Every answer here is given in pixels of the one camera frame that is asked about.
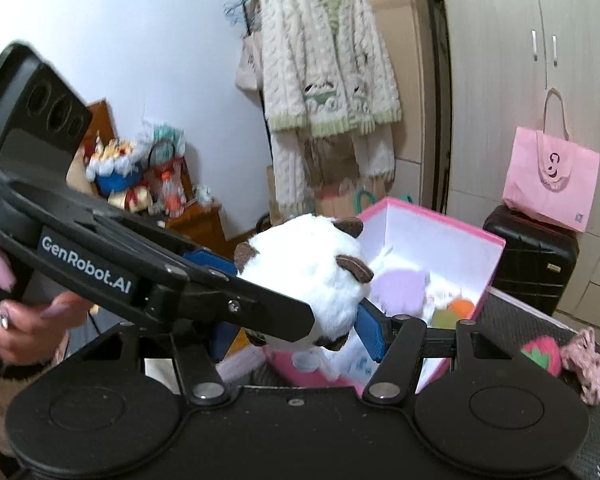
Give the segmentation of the left hand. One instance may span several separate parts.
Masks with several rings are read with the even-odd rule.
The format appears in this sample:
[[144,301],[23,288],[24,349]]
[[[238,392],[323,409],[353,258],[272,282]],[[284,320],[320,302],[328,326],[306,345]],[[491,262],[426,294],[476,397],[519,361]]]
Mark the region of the left hand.
[[74,292],[62,292],[50,304],[28,306],[0,302],[0,359],[32,365],[53,359],[68,330],[82,325],[92,304]]

